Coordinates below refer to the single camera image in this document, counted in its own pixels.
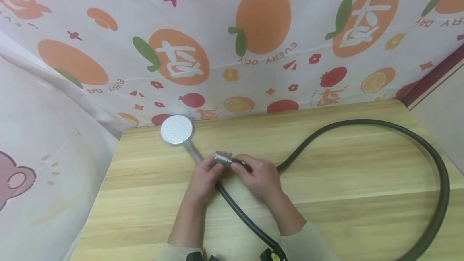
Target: shower curtain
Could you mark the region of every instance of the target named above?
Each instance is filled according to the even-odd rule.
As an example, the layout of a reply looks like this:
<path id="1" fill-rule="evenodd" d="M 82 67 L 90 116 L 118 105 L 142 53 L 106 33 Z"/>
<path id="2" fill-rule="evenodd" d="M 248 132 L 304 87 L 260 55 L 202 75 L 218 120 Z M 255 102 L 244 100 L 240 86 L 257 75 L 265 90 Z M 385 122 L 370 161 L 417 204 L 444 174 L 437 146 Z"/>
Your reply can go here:
<path id="1" fill-rule="evenodd" d="M 463 2 L 0 0 L 0 260 L 69 258 L 130 127 L 400 99 Z"/>

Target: round shower head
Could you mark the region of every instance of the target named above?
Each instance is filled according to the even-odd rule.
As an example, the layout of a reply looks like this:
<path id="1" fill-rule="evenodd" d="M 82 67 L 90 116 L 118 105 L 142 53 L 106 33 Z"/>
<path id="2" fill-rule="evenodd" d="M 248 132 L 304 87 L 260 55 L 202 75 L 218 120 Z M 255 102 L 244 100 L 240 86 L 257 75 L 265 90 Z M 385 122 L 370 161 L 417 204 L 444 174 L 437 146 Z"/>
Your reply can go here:
<path id="1" fill-rule="evenodd" d="M 184 115 L 173 115 L 161 124 L 161 137 L 169 144 L 182 144 L 190 138 L 193 125 Z"/>

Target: person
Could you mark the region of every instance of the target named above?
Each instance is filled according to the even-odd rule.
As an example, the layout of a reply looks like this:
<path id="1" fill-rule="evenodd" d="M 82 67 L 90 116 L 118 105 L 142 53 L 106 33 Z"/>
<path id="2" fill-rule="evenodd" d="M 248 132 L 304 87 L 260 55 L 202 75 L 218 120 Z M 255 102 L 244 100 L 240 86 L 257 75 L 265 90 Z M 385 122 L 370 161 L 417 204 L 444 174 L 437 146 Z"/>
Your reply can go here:
<path id="1" fill-rule="evenodd" d="M 334 261 L 338 260 L 315 226 L 305 220 L 290 198 L 282 191 L 280 176 L 275 164 L 265 159 L 256 159 L 247 154 L 235 158 L 248 164 L 253 170 L 232 164 L 232 170 L 245 186 L 269 208 L 277 223 L 279 244 L 288 261 Z M 225 166 L 214 162 L 210 155 L 195 166 L 190 184 L 180 204 L 174 227 L 158 255 L 158 261 L 203 260 L 201 233 L 205 208 L 216 182 Z"/>

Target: black shower hose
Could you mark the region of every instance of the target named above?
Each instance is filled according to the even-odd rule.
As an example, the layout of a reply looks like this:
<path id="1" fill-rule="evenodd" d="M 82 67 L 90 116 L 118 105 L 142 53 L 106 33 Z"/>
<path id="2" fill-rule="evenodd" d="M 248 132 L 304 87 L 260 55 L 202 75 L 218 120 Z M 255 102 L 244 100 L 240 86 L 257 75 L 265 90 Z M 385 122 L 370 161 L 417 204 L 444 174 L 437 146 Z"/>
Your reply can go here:
<path id="1" fill-rule="evenodd" d="M 375 125 L 375 126 L 382 126 L 388 127 L 390 129 L 399 131 L 404 133 L 405 135 L 411 137 L 412 139 L 416 140 L 428 153 L 432 156 L 435 164 L 437 165 L 439 177 L 440 177 L 440 194 L 437 202 L 437 208 L 430 219 L 430 222 L 425 228 L 424 233 L 419 238 L 419 240 L 412 246 L 409 251 L 407 251 L 404 255 L 400 258 L 396 259 L 397 261 L 414 261 L 417 260 L 430 246 L 433 239 L 436 237 L 440 226 L 445 218 L 446 209 L 448 209 L 448 203 L 450 200 L 450 179 L 448 176 L 448 171 L 446 170 L 445 163 L 443 163 L 442 158 L 438 154 L 438 152 L 423 139 L 421 136 L 417 135 L 416 133 L 412 132 L 405 127 L 399 126 L 394 123 L 390 123 L 387 121 L 381 120 L 372 120 L 372 119 L 354 119 L 354 120 L 345 120 L 339 121 L 336 123 L 329 124 L 327 126 L 322 127 L 321 129 L 317 130 L 313 134 L 311 134 L 305 141 L 300 144 L 300 146 L 292 153 L 290 156 L 280 165 L 277 166 L 277 170 L 281 172 L 282 170 L 286 169 L 290 166 L 290 164 L 300 155 L 300 153 L 309 145 L 314 139 L 316 139 L 319 135 L 332 130 L 337 127 L 342 126 L 350 126 L 350 125 L 359 125 L 359 124 L 368 124 L 368 125 Z M 230 194 L 226 191 L 220 182 L 216 184 L 217 190 L 220 194 L 224 197 L 226 202 L 231 206 L 235 213 L 242 219 L 242 221 L 248 226 L 248 228 L 253 231 L 260 239 L 262 239 L 270 248 L 273 250 L 281 250 L 279 244 L 269 237 L 268 234 L 264 233 L 262 229 L 260 229 L 247 215 L 242 209 L 238 206 L 238 204 L 232 199 Z"/>

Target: sleeve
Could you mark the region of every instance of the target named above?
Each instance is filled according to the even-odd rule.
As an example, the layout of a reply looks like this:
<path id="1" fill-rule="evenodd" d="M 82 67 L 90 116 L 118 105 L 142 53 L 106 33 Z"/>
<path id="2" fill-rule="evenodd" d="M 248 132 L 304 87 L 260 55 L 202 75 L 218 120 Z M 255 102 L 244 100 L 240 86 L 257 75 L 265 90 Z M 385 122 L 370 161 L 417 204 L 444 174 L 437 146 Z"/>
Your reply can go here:
<path id="1" fill-rule="evenodd" d="M 288 261 L 338 261 L 338 257 L 311 222 L 307 222 L 299 233 L 281 236 L 279 243 Z"/>
<path id="2" fill-rule="evenodd" d="M 158 254 L 157 261 L 196 261 L 203 260 L 202 248 L 186 248 L 164 244 Z"/>

